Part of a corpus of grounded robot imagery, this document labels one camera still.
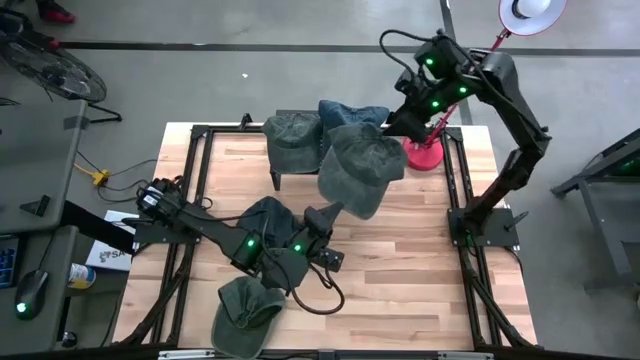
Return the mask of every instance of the white lamp shade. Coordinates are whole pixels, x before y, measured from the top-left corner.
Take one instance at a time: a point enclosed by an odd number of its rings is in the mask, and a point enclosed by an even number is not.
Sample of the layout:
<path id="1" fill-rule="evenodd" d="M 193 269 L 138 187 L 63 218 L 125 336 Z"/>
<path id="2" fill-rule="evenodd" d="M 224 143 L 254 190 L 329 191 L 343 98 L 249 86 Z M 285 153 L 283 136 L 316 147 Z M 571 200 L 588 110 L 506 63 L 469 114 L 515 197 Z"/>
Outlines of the white lamp shade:
<path id="1" fill-rule="evenodd" d="M 528 18 L 519 18 L 513 13 L 515 0 L 500 0 L 500 21 L 505 29 L 513 34 L 535 35 L 553 25 L 567 5 L 567 0 L 520 0 L 516 5 L 520 14 Z"/>

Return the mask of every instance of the baseball cap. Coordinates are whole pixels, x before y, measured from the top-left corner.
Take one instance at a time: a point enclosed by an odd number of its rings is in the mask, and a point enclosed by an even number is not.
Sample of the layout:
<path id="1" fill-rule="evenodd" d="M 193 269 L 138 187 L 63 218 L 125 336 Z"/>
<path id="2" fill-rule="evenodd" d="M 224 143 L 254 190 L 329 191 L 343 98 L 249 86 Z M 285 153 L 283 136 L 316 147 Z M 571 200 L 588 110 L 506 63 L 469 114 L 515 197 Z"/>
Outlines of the baseball cap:
<path id="1" fill-rule="evenodd" d="M 389 182 L 404 177 L 407 154 L 397 140 L 368 123 L 329 131 L 333 146 L 318 173 L 320 195 L 361 218 L 371 218 Z"/>
<path id="2" fill-rule="evenodd" d="M 338 126 L 370 123 L 380 127 L 389 117 L 389 109 L 383 106 L 367 106 L 352 108 L 337 101 L 320 100 L 318 103 L 318 115 L 322 121 L 322 149 L 326 155 L 331 147 L 329 130 Z"/>
<path id="3" fill-rule="evenodd" d="M 285 306 L 284 294 L 260 280 L 242 276 L 218 289 L 220 306 L 211 330 L 213 347 L 229 356 L 255 359 L 267 341 L 273 320 Z"/>
<path id="4" fill-rule="evenodd" d="M 322 124 L 317 114 L 272 116 L 262 126 L 271 169 L 280 174 L 318 170 L 322 161 Z"/>

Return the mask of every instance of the computer mouse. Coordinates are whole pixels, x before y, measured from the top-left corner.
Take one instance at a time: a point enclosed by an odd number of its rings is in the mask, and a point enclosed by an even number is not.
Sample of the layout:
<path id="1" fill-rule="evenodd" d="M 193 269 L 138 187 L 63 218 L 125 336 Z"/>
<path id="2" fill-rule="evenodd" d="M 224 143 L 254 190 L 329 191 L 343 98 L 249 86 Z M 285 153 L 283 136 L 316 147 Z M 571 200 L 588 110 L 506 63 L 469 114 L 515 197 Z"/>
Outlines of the computer mouse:
<path id="1" fill-rule="evenodd" d="M 38 316 L 44 305 L 44 293 L 47 288 L 49 273 L 34 270 L 27 273 L 18 282 L 16 289 L 16 316 L 20 320 L 31 320 Z"/>

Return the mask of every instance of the red lamp base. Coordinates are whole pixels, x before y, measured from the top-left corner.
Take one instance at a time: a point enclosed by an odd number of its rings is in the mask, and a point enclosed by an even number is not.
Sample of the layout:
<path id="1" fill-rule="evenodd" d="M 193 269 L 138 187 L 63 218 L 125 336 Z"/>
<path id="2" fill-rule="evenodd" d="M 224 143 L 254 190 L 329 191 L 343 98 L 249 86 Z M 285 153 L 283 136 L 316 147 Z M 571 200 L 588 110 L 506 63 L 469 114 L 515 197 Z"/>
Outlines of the red lamp base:
<path id="1" fill-rule="evenodd" d="M 438 167 L 444 158 L 444 150 L 440 140 L 434 141 L 431 147 L 419 145 L 417 148 L 409 138 L 402 141 L 402 147 L 409 157 L 409 167 L 419 171 L 430 171 Z"/>

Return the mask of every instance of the wooden tabletop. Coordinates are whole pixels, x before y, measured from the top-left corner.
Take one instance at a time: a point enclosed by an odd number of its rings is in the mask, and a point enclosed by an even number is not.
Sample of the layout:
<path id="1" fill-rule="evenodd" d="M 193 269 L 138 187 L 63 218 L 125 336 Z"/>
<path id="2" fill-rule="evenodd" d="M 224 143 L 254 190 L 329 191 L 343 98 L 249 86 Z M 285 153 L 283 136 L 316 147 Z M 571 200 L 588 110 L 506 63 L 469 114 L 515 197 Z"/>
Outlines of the wooden tabletop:
<path id="1" fill-rule="evenodd" d="M 167 124 L 155 177 L 181 175 L 193 123 Z M 496 176 L 496 164 L 484 126 L 463 126 L 464 145 L 476 194 Z M 200 166 L 202 143 L 195 162 Z M 453 161 L 459 178 L 458 161 Z M 193 196 L 197 176 L 189 193 Z M 461 204 L 464 204 L 458 179 Z M 214 216 L 239 215 L 264 196 L 273 196 L 301 215 L 307 206 L 328 203 L 319 195 L 316 177 L 284 175 L 282 190 L 273 189 L 265 137 L 262 134 L 219 134 L 205 196 L 213 199 Z M 301 310 L 293 299 L 267 343 L 271 349 L 472 349 L 462 275 L 451 246 L 446 221 L 450 207 L 442 164 L 430 172 L 407 168 L 403 180 L 389 185 L 376 215 L 360 220 L 342 212 L 330 247 L 344 252 L 333 275 L 346 296 L 344 308 L 319 316 Z M 127 336 L 156 300 L 168 246 L 152 245 L 135 257 L 118 316 L 114 341 Z M 496 302 L 529 341 L 535 333 L 517 262 L 504 249 L 487 248 L 487 262 Z M 179 253 L 177 263 L 182 258 Z M 217 289 L 242 273 L 229 265 L 217 246 L 203 241 L 194 257 L 184 310 L 180 347 L 211 347 L 211 327 L 219 304 Z M 333 308 L 338 296 L 310 273 L 298 294 L 315 308 Z M 485 338 L 488 327 L 479 307 Z M 163 339 L 172 319 L 168 306 Z"/>

